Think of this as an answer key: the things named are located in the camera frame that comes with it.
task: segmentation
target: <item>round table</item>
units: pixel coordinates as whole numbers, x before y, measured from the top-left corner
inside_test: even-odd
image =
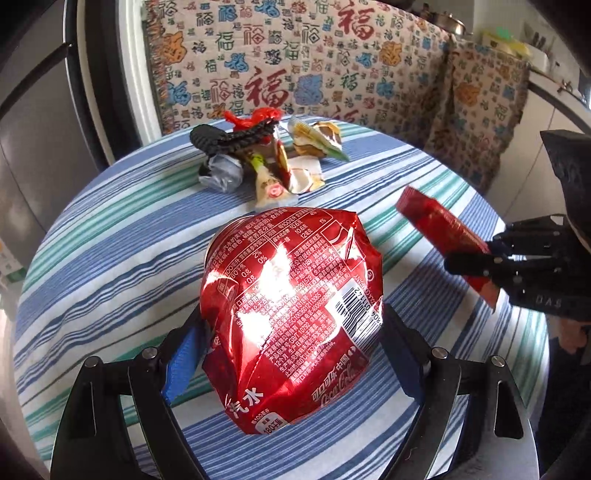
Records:
[[[218,122],[218,126],[230,125]],[[466,182],[427,154],[384,134],[338,122],[350,163],[322,161],[327,184],[300,206],[358,212],[382,253],[384,299],[431,345],[459,358],[505,357],[528,411],[547,370],[542,314],[512,308],[502,292],[492,310],[397,212],[408,184],[435,197],[484,239],[504,229]],[[83,360],[133,358],[180,326],[199,299],[203,256],[218,228],[252,212],[254,185],[233,194],[197,182],[203,156],[189,131],[118,161],[64,210],[35,256],[17,316],[18,395],[43,460]],[[129,397],[128,431],[142,468],[155,472]],[[243,434],[223,411],[201,370],[174,413],[212,479],[378,478],[410,425],[406,397],[378,348],[371,367],[341,400],[271,436]],[[462,425],[459,398],[432,474],[449,463]]]

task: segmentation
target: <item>candy wrapper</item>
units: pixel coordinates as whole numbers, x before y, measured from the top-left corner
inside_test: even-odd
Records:
[[[199,182],[222,193],[234,192],[243,177],[240,160],[230,155],[214,155],[199,167]]]
[[[313,192],[324,186],[324,175],[317,157],[298,155],[295,150],[286,150],[277,142],[277,163],[281,180],[291,193]]]
[[[454,252],[491,253],[486,242],[437,200],[412,187],[404,189],[396,208],[444,257]],[[486,277],[464,276],[464,279],[495,310],[499,287]]]
[[[279,179],[269,171],[265,165],[265,158],[259,152],[245,150],[243,155],[256,172],[256,212],[297,205],[297,196],[288,192]]]
[[[293,138],[294,148],[300,155],[314,155],[318,158],[333,157],[337,160],[349,161],[349,157],[343,152],[340,131],[331,122],[318,122],[315,126],[310,126],[292,116],[287,122],[287,131]]]
[[[355,213],[281,208],[234,221],[206,255],[203,369],[228,416],[269,434],[346,392],[382,323],[381,256]]]

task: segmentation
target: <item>red plastic bag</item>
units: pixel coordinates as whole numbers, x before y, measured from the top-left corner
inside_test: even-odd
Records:
[[[382,261],[355,213],[281,208],[213,240],[201,312],[203,369],[228,416],[267,434],[347,391],[382,323]]]
[[[444,257],[454,253],[486,253],[488,245],[437,200],[406,187],[396,208]],[[490,278],[464,276],[468,284],[495,310],[499,287]]]

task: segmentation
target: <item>cooking pot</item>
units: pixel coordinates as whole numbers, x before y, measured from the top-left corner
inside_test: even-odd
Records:
[[[431,22],[454,35],[466,34],[466,26],[459,20],[453,18],[451,14],[433,14]]]

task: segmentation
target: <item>wall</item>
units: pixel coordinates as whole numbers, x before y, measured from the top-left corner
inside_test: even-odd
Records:
[[[524,40],[522,35],[525,22],[534,31],[538,31],[540,36],[546,37],[546,45],[550,44],[552,38],[556,38],[553,51],[561,64],[556,80],[565,78],[577,86],[578,62],[556,32],[527,0],[474,0],[474,31],[477,41],[480,40],[482,31],[495,31],[497,28],[504,28],[518,40]]]
[[[451,12],[454,17],[461,20],[468,32],[474,32],[474,40],[480,41],[482,32],[497,28],[508,30],[518,40],[523,39],[523,26],[527,22],[540,36],[546,37],[546,45],[552,38],[553,51],[556,60],[560,63],[555,80],[571,80],[573,85],[579,84],[579,64],[569,51],[567,46],[558,37],[556,32],[546,23],[537,10],[530,5],[528,0],[427,0],[431,11],[443,13]],[[413,9],[420,11],[423,0],[416,0]]]
[[[413,10],[421,11],[423,0],[417,0],[413,3]],[[472,32],[474,27],[474,1],[473,0],[427,0],[431,12],[442,14],[451,13],[454,18],[464,23],[466,31]]]

